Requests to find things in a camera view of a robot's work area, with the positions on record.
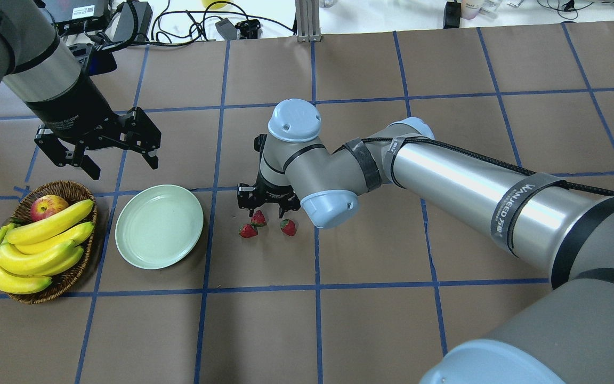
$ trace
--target strawberry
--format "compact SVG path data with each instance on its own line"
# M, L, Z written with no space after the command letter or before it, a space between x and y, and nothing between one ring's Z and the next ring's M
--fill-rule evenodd
M297 232L297 228L295 228L295 222L290 219L285 219L281 221L281 231L288 236L295 236Z
M238 234L241 235L241 237L244 237L244 238L249 238L249 237L257 236L257 229L255 229L250 224L245 224L245 226L242 226L241 230L238 231Z
M266 226L266 219L262 214L262 211L255 211L253 218L251 219L251 226L254 228Z

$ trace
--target yellow object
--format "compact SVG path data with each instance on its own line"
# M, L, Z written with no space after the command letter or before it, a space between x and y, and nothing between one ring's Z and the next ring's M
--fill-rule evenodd
M58 275L59 273L64 272L73 265L77 264L77 262L80 261L80 259L82 258L83 253L85 253L85 249L82 248L82 246L75 246L70 257L66 258L66 260L63 260L61 264L56 265L56 267L42 270L42 272L40 272L39 274L44 276Z
M200 0L203 3L203 7L207 9L207 7L214 3L216 0ZM219 3L219 4L215 4L212 5L212 7L210 7L210 10L220 10L222 8L224 8L226 6L225 3Z
M0 244L2 243L7 231L11 228L14 228L13 224L3 226L0 229ZM29 294L44 290L49 285L51 285L51 277L19 276L9 273L7 270L0 267L0 290L3 292Z
M90 199L76 202L54 216L11 229L6 234L6 240L14 245L39 243L77 224L92 211L92 207L93 201Z
M47 238L44 241L34 244L19 244L16 245L17 248L22 253L27 255L34 255L35 253L40 253L48 250L52 246L63 243L66 240L72 240L75 242L75 245L82 244L85 240L87 240L93 231L93 224L90 221L85 223L77 224L76 226L64 231L64 233L53 236L52 238Z
M73 248L75 242L66 240L41 253L26 255L4 241L0 245L0 266L17 275L41 275L70 257Z

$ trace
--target red apple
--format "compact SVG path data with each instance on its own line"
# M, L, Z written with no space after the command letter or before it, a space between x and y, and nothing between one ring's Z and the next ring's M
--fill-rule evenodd
M66 199L56 195L46 195L36 199L30 207L32 221L46 219L53 214L63 211L69 206Z

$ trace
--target light green plate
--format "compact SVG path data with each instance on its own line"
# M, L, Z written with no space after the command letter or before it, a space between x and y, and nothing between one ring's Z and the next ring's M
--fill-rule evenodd
M178 185L156 185L134 196L117 219L115 244L131 265L168 267L186 256L203 230L203 209Z

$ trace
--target round plate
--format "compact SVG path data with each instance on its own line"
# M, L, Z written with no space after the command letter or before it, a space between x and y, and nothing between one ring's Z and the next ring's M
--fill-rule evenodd
M203 230L203 209L178 185L156 185L134 196L117 218L115 244L131 265L168 267L186 256Z

